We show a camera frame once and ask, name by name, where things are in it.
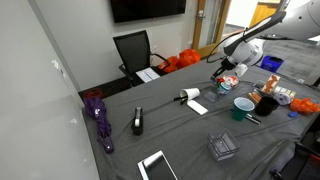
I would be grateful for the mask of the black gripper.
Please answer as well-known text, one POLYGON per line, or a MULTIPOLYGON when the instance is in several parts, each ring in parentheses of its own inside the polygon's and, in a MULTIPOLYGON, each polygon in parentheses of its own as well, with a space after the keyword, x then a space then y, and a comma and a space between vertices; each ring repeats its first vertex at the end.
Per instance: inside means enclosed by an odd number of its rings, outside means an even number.
POLYGON ((235 68, 235 65, 229 61, 228 58, 224 58, 221 62, 221 67, 217 70, 217 72, 213 73, 213 75, 210 77, 211 80, 215 80, 216 77, 223 73, 225 70, 232 70, 235 68))

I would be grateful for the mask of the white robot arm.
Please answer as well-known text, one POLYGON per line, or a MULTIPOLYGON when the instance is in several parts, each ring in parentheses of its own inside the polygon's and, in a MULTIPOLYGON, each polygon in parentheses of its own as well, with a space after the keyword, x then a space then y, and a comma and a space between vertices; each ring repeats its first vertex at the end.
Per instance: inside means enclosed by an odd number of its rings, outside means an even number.
POLYGON ((236 69, 236 75, 241 77, 248 67, 263 59, 263 44, 266 40, 304 41, 319 34, 320 0, 310 0, 294 9, 276 12, 224 40, 225 57, 212 78, 233 69, 236 69))

